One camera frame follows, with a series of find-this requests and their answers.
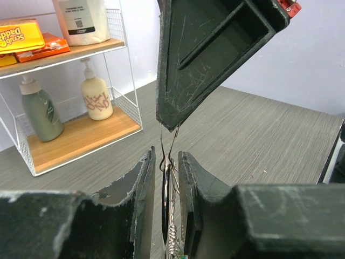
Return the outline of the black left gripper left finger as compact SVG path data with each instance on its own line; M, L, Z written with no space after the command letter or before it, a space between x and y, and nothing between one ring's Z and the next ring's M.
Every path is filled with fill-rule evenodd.
M151 148L92 195L1 191L1 258L149 258L155 162Z

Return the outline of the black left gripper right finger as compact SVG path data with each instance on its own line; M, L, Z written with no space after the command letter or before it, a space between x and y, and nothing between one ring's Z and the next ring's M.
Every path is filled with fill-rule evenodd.
M228 186L178 154L188 258L344 258L344 185Z

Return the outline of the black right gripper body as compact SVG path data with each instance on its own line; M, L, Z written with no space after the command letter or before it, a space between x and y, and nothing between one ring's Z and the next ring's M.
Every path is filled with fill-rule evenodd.
M277 0L290 18L293 18L302 9L297 0Z

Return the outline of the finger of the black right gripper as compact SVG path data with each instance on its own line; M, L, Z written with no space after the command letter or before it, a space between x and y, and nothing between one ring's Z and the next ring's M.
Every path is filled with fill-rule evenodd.
M166 5L166 0L157 0L158 3L158 7L160 10L160 14L164 14L164 10L165 10L165 5Z
M277 1L166 1L160 16L156 118L182 125L291 18Z

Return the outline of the large metal keyring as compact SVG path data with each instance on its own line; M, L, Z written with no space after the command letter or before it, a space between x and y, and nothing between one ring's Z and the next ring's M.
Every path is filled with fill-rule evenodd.
M180 188L176 177L178 170L171 153L178 131L179 129L176 129L170 148L166 152L163 145L162 124L160 124L160 144L163 155L159 165L159 169L163 173L161 198L163 258L186 258L175 224L175 200L180 195Z

